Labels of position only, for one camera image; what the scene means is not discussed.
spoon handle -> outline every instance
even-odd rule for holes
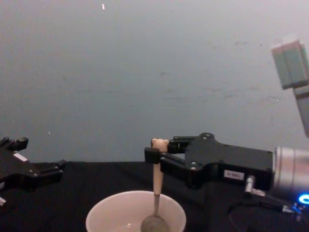
[[[160,152],[168,151],[168,140],[164,139],[152,139],[151,147],[159,149]],[[154,164],[154,194],[160,195],[163,183],[163,172],[160,170],[160,163]]]
[[[154,195],[154,215],[157,216],[158,215],[158,211],[159,211],[159,203],[160,203],[160,195],[155,194]]]
[[[154,194],[160,195],[163,184],[163,172],[160,171],[160,163],[154,164]]]

water in bowl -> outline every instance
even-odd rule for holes
[[[140,223],[128,223],[115,228],[111,232],[140,232]]]

cable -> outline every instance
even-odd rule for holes
[[[289,209],[293,210],[294,212],[296,213],[301,213],[301,211],[299,209],[297,209],[293,204],[290,204],[290,203],[287,203],[286,201],[284,200],[281,200],[279,198],[276,198],[276,197],[273,197],[273,196],[270,196],[268,194],[265,195],[266,198],[270,199],[270,200],[273,200],[273,201],[276,201],[276,202],[279,202],[283,205],[286,205]],[[309,220],[307,219],[307,217],[305,215],[303,215],[301,213],[301,218],[303,219],[304,223],[309,226]]]
[[[243,232],[243,230],[234,222],[234,220],[232,219],[232,215],[230,213],[228,214],[228,220],[233,226],[234,230],[236,230],[237,232]]]
[[[230,222],[230,224],[232,225],[232,227],[234,228],[234,230],[236,232],[244,232],[233,220],[232,218],[232,211],[234,209],[236,209],[237,207],[240,207],[240,206],[244,206],[244,207],[258,207],[259,206],[259,203],[245,203],[245,202],[238,202],[236,204],[233,204],[231,205],[228,210],[227,210],[227,215],[228,215],[228,220]]]

blue led light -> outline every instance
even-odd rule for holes
[[[299,202],[302,204],[309,204],[309,194],[303,194],[298,198]]]

gray wall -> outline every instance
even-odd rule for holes
[[[152,137],[309,148],[272,40],[307,0],[1,1],[0,135],[32,161],[142,160]]]

